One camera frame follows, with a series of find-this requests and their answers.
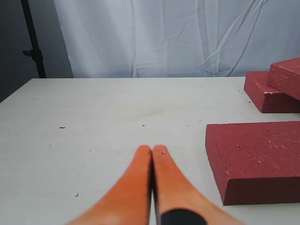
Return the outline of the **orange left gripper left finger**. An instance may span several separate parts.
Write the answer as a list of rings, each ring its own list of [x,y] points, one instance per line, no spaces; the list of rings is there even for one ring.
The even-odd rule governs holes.
[[[151,204],[151,148],[141,145],[116,184],[70,225],[147,225]]]

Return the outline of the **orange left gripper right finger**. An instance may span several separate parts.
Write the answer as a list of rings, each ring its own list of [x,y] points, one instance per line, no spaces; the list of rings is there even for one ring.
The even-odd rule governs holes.
[[[199,192],[178,168],[164,145],[153,148],[152,158],[158,225],[243,224]]]

